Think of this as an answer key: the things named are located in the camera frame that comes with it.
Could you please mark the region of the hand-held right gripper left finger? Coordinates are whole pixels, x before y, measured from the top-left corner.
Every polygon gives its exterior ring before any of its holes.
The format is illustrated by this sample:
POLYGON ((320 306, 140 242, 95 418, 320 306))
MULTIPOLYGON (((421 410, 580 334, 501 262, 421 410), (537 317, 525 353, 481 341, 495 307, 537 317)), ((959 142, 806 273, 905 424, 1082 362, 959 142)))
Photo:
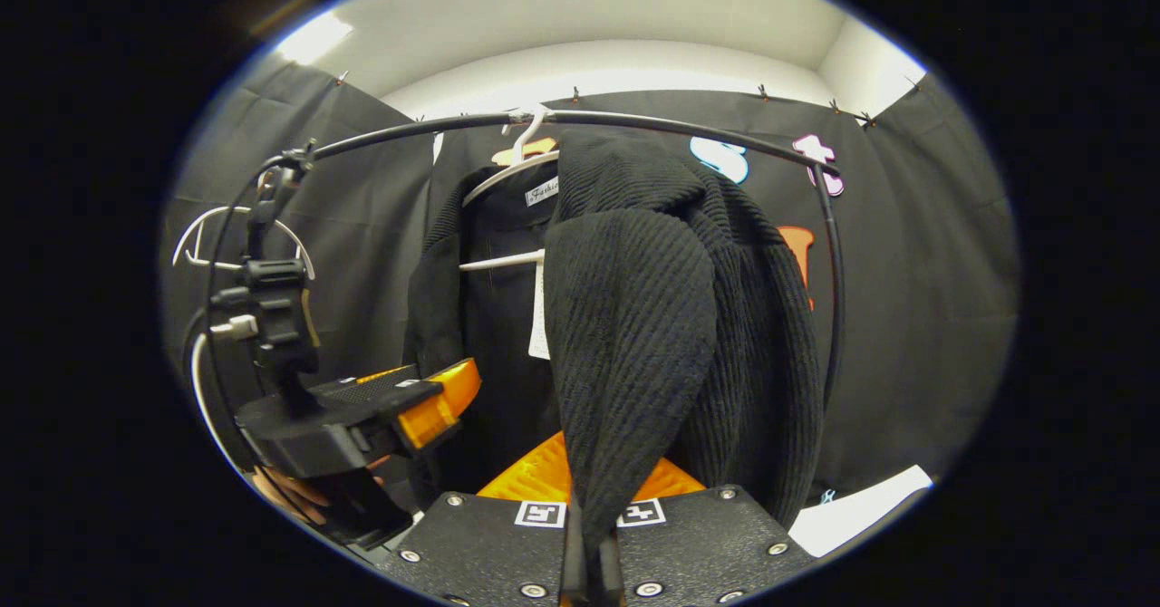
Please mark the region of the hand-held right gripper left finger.
POLYGON ((478 493, 448 492, 376 564, 437 604, 583 606, 581 512, 563 434, 478 493))

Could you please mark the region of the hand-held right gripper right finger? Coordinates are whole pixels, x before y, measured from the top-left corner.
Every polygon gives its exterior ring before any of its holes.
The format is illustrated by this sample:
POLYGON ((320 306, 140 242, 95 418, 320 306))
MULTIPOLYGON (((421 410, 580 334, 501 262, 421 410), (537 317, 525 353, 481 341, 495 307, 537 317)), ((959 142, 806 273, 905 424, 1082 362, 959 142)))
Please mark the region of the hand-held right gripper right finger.
POLYGON ((604 540, 604 604, 738 604, 815 561, 744 487, 705 487, 662 458, 604 540))

